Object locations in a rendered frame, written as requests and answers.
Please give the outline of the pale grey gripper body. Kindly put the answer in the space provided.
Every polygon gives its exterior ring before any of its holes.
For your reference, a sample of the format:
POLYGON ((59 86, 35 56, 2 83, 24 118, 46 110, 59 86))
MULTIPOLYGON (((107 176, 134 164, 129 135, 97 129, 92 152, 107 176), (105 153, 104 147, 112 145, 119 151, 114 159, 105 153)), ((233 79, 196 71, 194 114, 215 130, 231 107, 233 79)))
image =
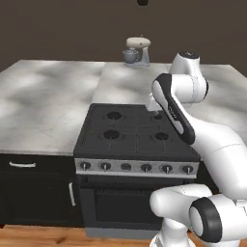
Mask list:
POLYGON ((162 107, 156 102, 152 94, 149 94, 146 108, 149 112, 162 111, 162 107))

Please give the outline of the black and silver stove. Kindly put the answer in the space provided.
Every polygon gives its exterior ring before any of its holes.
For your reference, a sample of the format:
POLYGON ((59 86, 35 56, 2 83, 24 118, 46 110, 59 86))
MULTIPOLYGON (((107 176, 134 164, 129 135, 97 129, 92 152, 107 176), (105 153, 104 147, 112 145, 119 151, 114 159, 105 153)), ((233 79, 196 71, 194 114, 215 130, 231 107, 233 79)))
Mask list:
MULTIPOLYGON (((137 104, 92 104, 78 136, 74 151, 76 176, 120 176, 146 178, 193 178, 196 179, 200 157, 185 143, 171 126, 163 112, 153 114, 145 106, 137 104), (91 168, 83 171, 80 163, 86 161, 91 168), (111 168, 103 171, 102 162, 111 168), (130 171, 123 171, 121 164, 129 163, 130 171), (143 164, 151 164, 147 173, 143 164), (173 170, 166 174, 162 165, 169 164, 173 170), (189 175, 182 167, 190 165, 189 175)), ((151 190, 159 188, 110 188, 151 190)), ((103 229, 85 227, 91 237, 119 237, 149 239, 159 230, 103 229)))

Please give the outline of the cream and grey stand mixer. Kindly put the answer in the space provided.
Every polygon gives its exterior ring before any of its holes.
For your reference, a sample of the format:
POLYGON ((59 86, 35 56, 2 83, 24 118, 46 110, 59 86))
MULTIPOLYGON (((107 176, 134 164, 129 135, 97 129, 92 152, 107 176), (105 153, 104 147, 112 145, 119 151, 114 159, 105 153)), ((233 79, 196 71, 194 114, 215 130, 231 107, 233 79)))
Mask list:
POLYGON ((131 37, 125 42, 126 49, 123 51, 123 60, 127 66, 150 65, 149 47, 151 41, 144 37, 131 37))

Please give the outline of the black oven door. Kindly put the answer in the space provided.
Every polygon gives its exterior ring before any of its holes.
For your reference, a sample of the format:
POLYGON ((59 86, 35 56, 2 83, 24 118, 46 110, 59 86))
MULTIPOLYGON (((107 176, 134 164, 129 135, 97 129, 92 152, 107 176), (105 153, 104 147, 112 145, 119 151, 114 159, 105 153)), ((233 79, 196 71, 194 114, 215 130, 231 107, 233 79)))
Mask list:
POLYGON ((150 207, 151 190, 82 188, 84 226, 103 229, 159 230, 162 219, 150 207))

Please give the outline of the black drawer front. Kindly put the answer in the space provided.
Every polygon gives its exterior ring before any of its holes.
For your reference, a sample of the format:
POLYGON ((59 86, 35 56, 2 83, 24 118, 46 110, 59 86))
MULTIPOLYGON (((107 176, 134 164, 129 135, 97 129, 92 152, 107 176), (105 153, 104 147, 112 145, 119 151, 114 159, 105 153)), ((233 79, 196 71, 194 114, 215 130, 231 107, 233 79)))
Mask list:
POLYGON ((75 173, 74 160, 71 156, 37 154, 0 154, 0 172, 26 172, 72 175, 75 173), (13 163, 36 163, 36 168, 11 167, 13 163))

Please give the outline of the black cupboard door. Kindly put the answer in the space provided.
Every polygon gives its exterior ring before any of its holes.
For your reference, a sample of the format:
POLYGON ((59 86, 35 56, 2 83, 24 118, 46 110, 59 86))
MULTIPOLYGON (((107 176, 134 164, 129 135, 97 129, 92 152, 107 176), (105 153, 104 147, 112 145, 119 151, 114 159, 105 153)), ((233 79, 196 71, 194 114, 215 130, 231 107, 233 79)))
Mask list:
POLYGON ((56 176, 0 176, 0 226, 81 225, 69 196, 71 181, 56 176))

